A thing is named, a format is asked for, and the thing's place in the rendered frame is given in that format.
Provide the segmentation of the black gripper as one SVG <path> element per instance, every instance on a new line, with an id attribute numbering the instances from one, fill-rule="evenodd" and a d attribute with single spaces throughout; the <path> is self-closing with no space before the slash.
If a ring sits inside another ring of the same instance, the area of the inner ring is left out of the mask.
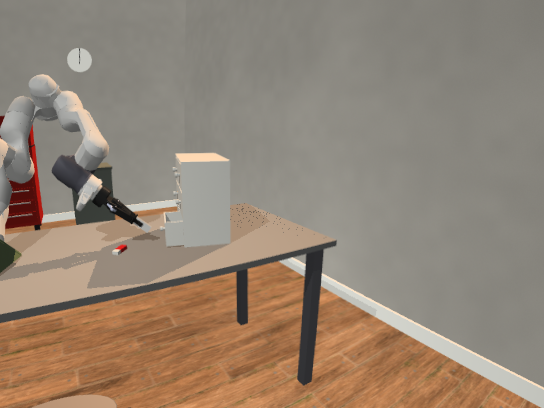
<path id="1" fill-rule="evenodd" d="M 151 229 L 151 226 L 149 224 L 147 224 L 145 221 L 137 217 L 138 215 L 132 212 L 123 203 L 121 203 L 119 199 L 108 196 L 110 195 L 110 193 L 111 193 L 111 190 L 108 189 L 106 186 L 103 186 L 101 190 L 99 191 L 99 193 L 94 198 L 94 200 L 92 201 L 92 203 L 94 203 L 98 207 L 105 205 L 106 207 L 108 207 L 107 209 L 110 208 L 109 210 L 111 213 L 121 217 L 122 219 L 128 221 L 131 224 L 135 224 L 136 226 L 138 226 L 145 232 L 148 232 Z"/>

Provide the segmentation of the white chest of drawers with wooden top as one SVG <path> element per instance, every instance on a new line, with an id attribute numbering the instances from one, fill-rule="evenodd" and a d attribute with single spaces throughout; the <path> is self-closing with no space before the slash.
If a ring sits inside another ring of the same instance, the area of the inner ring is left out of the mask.
<path id="1" fill-rule="evenodd" d="M 184 247 L 231 243 L 230 160 L 223 158 L 215 153 L 178 158 L 205 161 L 181 163 Z"/>

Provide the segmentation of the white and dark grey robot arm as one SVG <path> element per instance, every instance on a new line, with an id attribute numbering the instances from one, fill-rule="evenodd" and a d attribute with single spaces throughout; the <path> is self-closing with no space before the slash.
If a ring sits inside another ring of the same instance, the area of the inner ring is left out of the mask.
<path id="1" fill-rule="evenodd" d="M 8 179 L 26 183 L 35 172 L 28 144 L 35 117 L 41 121 L 59 119 L 61 127 L 69 132 L 82 129 L 84 138 L 76 154 L 68 158 L 59 156 L 52 168 L 53 175 L 79 195 L 78 211 L 102 188 L 102 180 L 93 174 L 109 152 L 106 140 L 75 93 L 62 92 L 48 75 L 33 77 L 29 81 L 29 91 L 32 99 L 15 98 L 0 127 L 0 239 L 4 242 L 12 194 Z"/>

